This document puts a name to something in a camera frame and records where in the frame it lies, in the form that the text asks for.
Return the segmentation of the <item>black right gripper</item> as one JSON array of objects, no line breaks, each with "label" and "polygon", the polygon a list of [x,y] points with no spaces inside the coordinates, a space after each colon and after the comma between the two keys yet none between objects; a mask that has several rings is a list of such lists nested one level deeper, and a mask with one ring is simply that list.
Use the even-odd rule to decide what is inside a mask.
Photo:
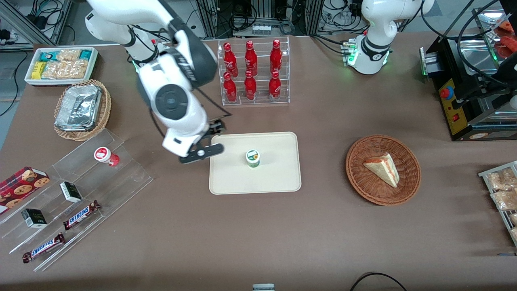
[{"label": "black right gripper", "polygon": [[205,125],[205,130],[207,130],[207,132],[205,132],[205,134],[203,134],[199,139],[199,143],[201,143],[202,140],[212,138],[217,134],[223,134],[227,129],[222,120],[215,120],[214,122],[208,121]]}]

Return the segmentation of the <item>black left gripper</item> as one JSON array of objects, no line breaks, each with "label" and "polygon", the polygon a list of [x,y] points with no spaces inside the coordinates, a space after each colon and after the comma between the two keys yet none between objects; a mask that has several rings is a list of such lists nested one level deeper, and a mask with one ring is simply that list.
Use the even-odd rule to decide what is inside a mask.
[{"label": "black left gripper", "polygon": [[483,90],[454,90],[454,110],[466,106],[472,111],[481,111],[479,99],[494,96],[509,96],[509,98],[512,98],[515,95],[515,79],[503,81],[506,85],[488,79],[482,79],[481,83],[484,92]]}]

